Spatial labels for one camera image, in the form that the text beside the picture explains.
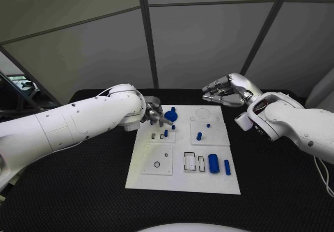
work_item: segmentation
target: cable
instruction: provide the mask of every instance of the cable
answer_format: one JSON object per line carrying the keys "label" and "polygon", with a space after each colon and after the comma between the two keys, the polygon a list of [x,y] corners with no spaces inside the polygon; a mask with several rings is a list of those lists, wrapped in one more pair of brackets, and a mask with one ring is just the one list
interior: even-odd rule
{"label": "cable", "polygon": [[82,142],[83,142],[83,141],[81,141],[79,143],[76,143],[76,144],[72,145],[72,146],[68,146],[66,148],[63,148],[63,149],[60,149],[60,150],[53,151],[52,153],[56,153],[56,152],[63,151],[63,150],[66,150],[66,149],[69,149],[69,148],[73,148],[73,147],[78,146]]}
{"label": "cable", "polygon": [[96,97],[105,92],[105,91],[108,91],[109,89],[112,89],[115,86],[112,86],[111,88],[108,88],[106,90],[104,90],[98,95],[96,95]]}
{"label": "cable", "polygon": [[325,184],[325,190],[327,190],[327,192],[328,192],[328,195],[330,195],[331,197],[334,197],[334,192],[332,192],[332,189],[330,188],[330,185],[328,185],[328,184],[330,184],[330,173],[328,173],[327,166],[325,166],[325,164],[324,164],[324,161],[318,158],[318,160],[320,160],[320,162],[321,162],[321,164],[322,164],[322,166],[324,166],[324,169],[325,169],[327,178],[324,179],[324,176],[322,176],[322,173],[321,173],[321,170],[320,170],[320,167],[318,167],[318,163],[317,163],[317,158],[315,158],[315,156],[314,156],[312,158],[314,158],[314,163],[315,163],[315,166],[317,166],[317,169],[318,169],[320,177],[321,177],[322,182],[324,182],[324,184]]}

